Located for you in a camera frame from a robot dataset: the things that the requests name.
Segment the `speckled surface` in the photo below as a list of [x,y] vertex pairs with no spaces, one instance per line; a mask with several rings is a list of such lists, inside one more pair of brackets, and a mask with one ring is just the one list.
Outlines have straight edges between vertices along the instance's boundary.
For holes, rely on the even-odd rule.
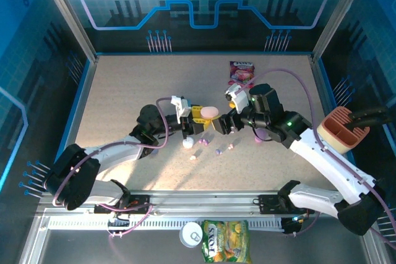
[[[295,71],[312,93],[318,120],[324,118],[306,56],[102,56],[76,142],[90,147],[126,136],[141,107],[164,96],[184,96],[192,104],[216,106],[227,113],[229,61],[253,62],[256,74],[276,67]],[[285,110],[311,120],[304,90],[292,76],[269,74],[259,82],[276,89]],[[162,106],[167,114],[174,113],[170,103]],[[220,135],[210,127],[203,135],[210,140],[207,147],[198,143],[202,135],[197,135],[193,148],[184,149],[179,132],[156,155],[124,162],[98,178],[117,179],[135,190],[275,190],[291,179],[333,189],[308,162],[281,144],[256,143],[251,129]],[[227,150],[230,143],[235,148]],[[223,154],[217,156],[216,149]],[[194,153],[197,159],[190,161]]]

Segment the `pink egg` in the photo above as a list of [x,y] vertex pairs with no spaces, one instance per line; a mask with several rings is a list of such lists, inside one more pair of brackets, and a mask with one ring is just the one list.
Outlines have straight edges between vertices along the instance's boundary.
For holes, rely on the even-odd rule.
[[213,119],[218,116],[218,109],[214,106],[206,106],[201,109],[200,116],[203,119]]

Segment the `can lid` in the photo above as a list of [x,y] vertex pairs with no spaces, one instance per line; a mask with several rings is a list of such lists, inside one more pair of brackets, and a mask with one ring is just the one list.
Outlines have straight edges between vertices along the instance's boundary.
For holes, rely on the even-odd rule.
[[188,222],[180,230],[180,241],[186,247],[196,247],[202,240],[202,228],[195,222]]

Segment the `glass panel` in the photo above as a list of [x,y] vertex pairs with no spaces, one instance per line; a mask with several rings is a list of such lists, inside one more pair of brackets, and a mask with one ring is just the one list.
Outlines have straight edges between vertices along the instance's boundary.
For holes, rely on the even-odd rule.
[[53,163],[86,58],[53,0],[0,7],[0,263],[17,263],[46,170],[27,162]]
[[[387,106],[396,119],[396,0],[354,0],[322,60],[337,105]],[[395,125],[372,127],[353,149],[357,165],[377,179],[396,176]]]
[[69,0],[98,52],[312,51],[338,0]]

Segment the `food package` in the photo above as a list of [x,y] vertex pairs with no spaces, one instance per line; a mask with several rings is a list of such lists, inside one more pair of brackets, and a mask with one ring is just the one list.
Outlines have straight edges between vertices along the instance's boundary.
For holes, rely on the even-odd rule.
[[202,253],[206,263],[252,263],[249,253],[247,221],[204,221]]
[[[229,85],[237,83],[238,85],[245,85],[254,77],[254,65],[252,62],[238,62],[230,61],[230,81]],[[248,88],[252,88],[253,84],[250,83]]]

